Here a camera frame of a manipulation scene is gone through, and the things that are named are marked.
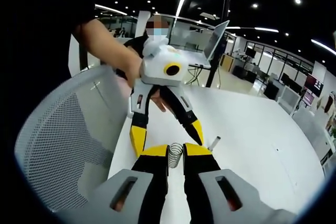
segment person's arm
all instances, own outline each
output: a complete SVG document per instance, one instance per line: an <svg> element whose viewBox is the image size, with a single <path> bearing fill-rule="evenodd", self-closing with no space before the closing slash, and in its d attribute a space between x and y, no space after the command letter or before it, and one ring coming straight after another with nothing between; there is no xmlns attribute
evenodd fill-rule
<svg viewBox="0 0 336 224"><path fill-rule="evenodd" d="M124 71L129 86L133 87L134 80L140 77L142 59L112 37L100 21L93 19L78 25L73 35L92 55Z"/></svg>

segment face mask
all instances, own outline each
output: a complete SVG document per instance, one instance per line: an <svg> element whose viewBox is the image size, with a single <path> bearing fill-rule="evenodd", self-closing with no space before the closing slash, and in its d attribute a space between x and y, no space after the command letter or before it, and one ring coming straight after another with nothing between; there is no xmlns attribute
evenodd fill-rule
<svg viewBox="0 0 336 224"><path fill-rule="evenodd" d="M154 28L147 30L148 37L155 41L163 40L164 38L167 37L167 34L168 34L168 28Z"/></svg>

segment laptop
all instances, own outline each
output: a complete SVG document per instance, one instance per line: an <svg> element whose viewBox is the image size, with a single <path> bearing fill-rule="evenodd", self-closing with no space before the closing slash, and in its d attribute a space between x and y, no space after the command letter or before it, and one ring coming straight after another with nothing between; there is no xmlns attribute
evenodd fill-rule
<svg viewBox="0 0 336 224"><path fill-rule="evenodd" d="M213 57L215 49L217 48L219 42L224 36L225 29L229 24L229 21L225 21L215 27L209 42L204 48L203 52L191 52L186 50L178 50L180 54L184 55L189 61L189 66L191 67L202 67L205 69L210 69L210 60Z"/></svg>

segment desk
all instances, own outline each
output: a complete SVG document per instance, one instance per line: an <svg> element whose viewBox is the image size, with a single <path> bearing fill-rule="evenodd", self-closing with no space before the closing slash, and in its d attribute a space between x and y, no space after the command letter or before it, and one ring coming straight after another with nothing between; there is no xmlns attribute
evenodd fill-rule
<svg viewBox="0 0 336 224"><path fill-rule="evenodd" d="M270 207L297 214L324 176L314 149L292 118L273 100L197 86L184 86L184 91L202 124L205 146L216 136L222 138L213 151L221 169L231 169L256 187L261 201ZM123 168L131 169L136 160L130 125L127 118L109 177ZM160 112L150 102L146 148L173 142L193 143L171 113ZM169 171L161 223L189 223L182 160Z"/></svg>

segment monitor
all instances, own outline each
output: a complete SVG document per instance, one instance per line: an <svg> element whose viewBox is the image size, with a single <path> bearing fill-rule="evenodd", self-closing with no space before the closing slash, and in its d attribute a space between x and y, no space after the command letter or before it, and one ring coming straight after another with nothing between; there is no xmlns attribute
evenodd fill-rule
<svg viewBox="0 0 336 224"><path fill-rule="evenodd" d="M250 56L250 57L254 58L254 56L256 55L256 52L253 49L246 48L245 54L247 56Z"/></svg>
<svg viewBox="0 0 336 224"><path fill-rule="evenodd" d="M224 23L219 24L215 27L214 32L212 33L210 40L206 47L204 48L204 55L205 57L210 60L213 57L215 49L217 48L219 42L222 40L224 36L225 29L229 24L230 20L225 21Z"/></svg>
<svg viewBox="0 0 336 224"><path fill-rule="evenodd" d="M287 74L285 74L285 73L282 74L282 76L281 76L281 81L282 81L285 85L287 85L289 79L290 79L290 78L289 78L289 76L288 76Z"/></svg>
<svg viewBox="0 0 336 224"><path fill-rule="evenodd" d="M316 77L312 76L311 74L307 75L304 86L317 97L321 95L323 89L323 83L320 82Z"/></svg>

